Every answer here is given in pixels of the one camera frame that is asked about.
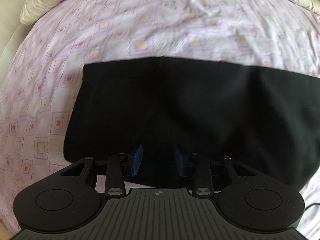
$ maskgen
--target black cable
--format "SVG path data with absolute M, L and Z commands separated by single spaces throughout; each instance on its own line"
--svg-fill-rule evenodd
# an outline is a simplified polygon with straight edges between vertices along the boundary
M 310 205 L 308 205 L 304 211 L 306 211 L 308 208 L 312 207 L 312 206 L 315 206 L 315 205 L 320 205 L 320 203 L 312 203 Z

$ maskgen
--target bed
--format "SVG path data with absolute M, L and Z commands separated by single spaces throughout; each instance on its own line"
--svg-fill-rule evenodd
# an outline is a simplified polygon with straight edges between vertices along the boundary
M 17 193 L 70 164 L 63 144 L 85 64 L 168 56 L 320 77 L 314 11 L 288 0 L 63 0 L 49 8 L 0 87 L 0 219 L 16 234 Z M 300 191 L 306 206 L 320 202 L 319 179 L 320 169 Z M 297 229 L 318 240 L 319 225 L 315 206 Z

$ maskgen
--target ribbed surface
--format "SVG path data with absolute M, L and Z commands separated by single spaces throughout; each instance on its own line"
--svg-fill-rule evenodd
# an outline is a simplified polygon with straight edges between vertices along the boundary
M 129 196 L 107 201 L 102 212 L 80 229 L 63 234 L 29 230 L 15 240 L 299 240 L 296 230 L 251 233 L 227 222 L 210 200 L 186 189 L 132 189 Z

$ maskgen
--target black fabric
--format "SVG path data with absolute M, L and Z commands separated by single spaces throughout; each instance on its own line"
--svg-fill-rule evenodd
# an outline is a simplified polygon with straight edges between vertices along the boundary
M 107 159 L 143 145 L 138 176 L 183 186 L 177 143 L 229 155 L 300 190 L 320 164 L 320 79 L 257 66 L 142 58 L 84 66 L 64 155 Z

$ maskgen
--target round pad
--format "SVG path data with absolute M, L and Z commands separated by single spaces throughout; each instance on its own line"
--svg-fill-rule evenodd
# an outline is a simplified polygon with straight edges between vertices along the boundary
M 282 197 L 269 189 L 254 189 L 245 195 L 245 201 L 253 208 L 272 210 L 281 205 Z
M 47 190 L 36 198 L 38 207 L 49 211 L 66 208 L 72 201 L 73 195 L 70 192 L 61 189 Z

